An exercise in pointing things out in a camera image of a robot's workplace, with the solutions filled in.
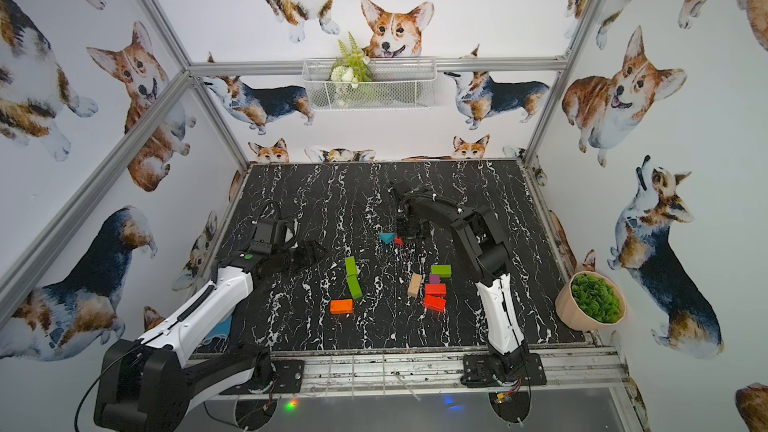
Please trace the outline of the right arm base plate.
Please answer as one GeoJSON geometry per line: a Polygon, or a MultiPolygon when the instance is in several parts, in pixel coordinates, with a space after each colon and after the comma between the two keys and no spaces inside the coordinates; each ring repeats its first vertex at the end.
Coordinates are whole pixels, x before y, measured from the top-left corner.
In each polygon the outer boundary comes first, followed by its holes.
{"type": "Polygon", "coordinates": [[[541,357],[527,353],[522,359],[522,362],[509,365],[491,354],[464,355],[460,384],[468,388],[502,387],[517,381],[523,386],[546,385],[547,377],[541,357]]]}

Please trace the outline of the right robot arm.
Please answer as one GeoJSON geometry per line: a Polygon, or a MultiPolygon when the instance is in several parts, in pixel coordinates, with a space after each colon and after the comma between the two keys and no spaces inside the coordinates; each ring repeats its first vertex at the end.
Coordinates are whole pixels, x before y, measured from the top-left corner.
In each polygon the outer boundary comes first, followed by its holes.
{"type": "Polygon", "coordinates": [[[513,247],[496,214],[407,182],[391,182],[388,192],[397,203],[398,236],[423,238],[432,226],[450,233],[458,269],[475,284],[481,298],[492,376],[510,382],[525,367],[528,348],[511,293],[513,247]]]}

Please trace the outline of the beige pot with plant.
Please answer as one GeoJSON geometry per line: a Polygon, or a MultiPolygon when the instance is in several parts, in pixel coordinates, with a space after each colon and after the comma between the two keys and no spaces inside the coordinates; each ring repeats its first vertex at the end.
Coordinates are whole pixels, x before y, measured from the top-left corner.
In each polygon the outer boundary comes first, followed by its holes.
{"type": "Polygon", "coordinates": [[[555,301],[560,320],[576,331],[598,330],[623,320],[626,304],[620,290],[607,278],[591,271],[575,274],[555,301]]]}

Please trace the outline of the green fern with flower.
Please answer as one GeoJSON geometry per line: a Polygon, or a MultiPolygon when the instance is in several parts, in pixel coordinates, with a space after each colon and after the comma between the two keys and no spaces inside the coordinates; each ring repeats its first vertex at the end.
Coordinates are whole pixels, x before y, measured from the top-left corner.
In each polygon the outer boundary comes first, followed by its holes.
{"type": "Polygon", "coordinates": [[[368,86],[372,82],[368,66],[370,58],[351,33],[348,34],[347,43],[339,39],[338,45],[340,56],[333,64],[329,76],[334,90],[334,102],[339,107],[362,105],[373,98],[373,89],[368,86]]]}

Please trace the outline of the orange block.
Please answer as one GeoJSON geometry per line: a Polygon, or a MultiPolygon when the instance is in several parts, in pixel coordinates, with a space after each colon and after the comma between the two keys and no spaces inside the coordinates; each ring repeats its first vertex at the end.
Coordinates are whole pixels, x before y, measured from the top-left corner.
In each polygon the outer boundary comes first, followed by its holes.
{"type": "Polygon", "coordinates": [[[330,313],[332,315],[346,315],[354,312],[354,300],[342,299],[332,300],[330,303],[330,313]]]}

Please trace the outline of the natural wood block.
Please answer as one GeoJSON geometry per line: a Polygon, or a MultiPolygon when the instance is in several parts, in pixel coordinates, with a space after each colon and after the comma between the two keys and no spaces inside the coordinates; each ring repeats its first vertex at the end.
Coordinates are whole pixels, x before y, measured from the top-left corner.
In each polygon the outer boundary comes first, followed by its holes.
{"type": "Polygon", "coordinates": [[[414,273],[411,275],[408,289],[407,289],[407,296],[408,297],[417,297],[419,295],[419,290],[422,284],[423,276],[421,274],[414,273]]]}

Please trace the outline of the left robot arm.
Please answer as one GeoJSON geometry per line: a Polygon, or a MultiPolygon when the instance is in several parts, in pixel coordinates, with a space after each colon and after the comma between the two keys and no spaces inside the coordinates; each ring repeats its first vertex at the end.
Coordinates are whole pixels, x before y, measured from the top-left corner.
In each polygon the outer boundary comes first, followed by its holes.
{"type": "Polygon", "coordinates": [[[112,345],[90,387],[94,423],[113,431],[173,431],[190,410],[228,389],[247,384],[272,391],[277,371],[267,347],[238,343],[204,362],[189,360],[263,280],[299,273],[326,257],[319,241],[295,232],[286,219],[259,219],[250,241],[221,260],[191,299],[137,339],[112,345]]]}

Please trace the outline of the teal triangle block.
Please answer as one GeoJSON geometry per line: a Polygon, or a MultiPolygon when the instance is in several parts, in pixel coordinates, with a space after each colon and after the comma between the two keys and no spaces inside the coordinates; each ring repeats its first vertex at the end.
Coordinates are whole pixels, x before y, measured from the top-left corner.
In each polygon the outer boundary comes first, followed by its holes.
{"type": "Polygon", "coordinates": [[[380,241],[383,242],[384,244],[391,244],[394,242],[396,238],[395,233],[379,233],[378,236],[380,241]]]}

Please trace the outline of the green block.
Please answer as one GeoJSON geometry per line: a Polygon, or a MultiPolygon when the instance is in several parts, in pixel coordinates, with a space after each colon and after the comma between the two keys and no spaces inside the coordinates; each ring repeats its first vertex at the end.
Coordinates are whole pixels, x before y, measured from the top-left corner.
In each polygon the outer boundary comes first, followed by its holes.
{"type": "Polygon", "coordinates": [[[452,268],[450,265],[432,265],[430,274],[450,279],[452,277],[452,268]]]}
{"type": "Polygon", "coordinates": [[[345,258],[345,270],[348,277],[356,277],[358,275],[358,268],[354,257],[345,258]]]}
{"type": "Polygon", "coordinates": [[[357,277],[348,276],[346,281],[347,281],[347,285],[348,285],[349,292],[351,294],[352,299],[355,301],[360,300],[363,297],[363,293],[357,277]]]}

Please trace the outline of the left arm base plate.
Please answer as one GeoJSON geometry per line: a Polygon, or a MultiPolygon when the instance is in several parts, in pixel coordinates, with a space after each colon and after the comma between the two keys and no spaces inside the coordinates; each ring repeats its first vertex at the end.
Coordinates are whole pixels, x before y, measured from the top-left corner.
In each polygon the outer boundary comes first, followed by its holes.
{"type": "Polygon", "coordinates": [[[271,394],[298,394],[302,388],[305,365],[303,360],[273,361],[271,379],[265,391],[271,394]]]}

